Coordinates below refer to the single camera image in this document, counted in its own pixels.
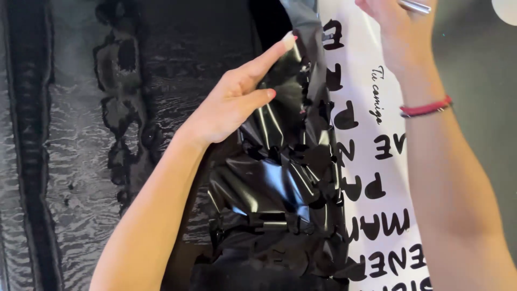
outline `red bracelet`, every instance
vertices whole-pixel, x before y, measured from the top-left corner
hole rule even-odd
[[[429,113],[434,113],[437,111],[443,111],[447,107],[449,107],[452,103],[452,98],[447,95],[444,100],[437,101],[428,105],[420,106],[420,107],[400,107],[400,110],[402,110],[403,114],[402,117],[415,117],[420,115],[426,115]]]

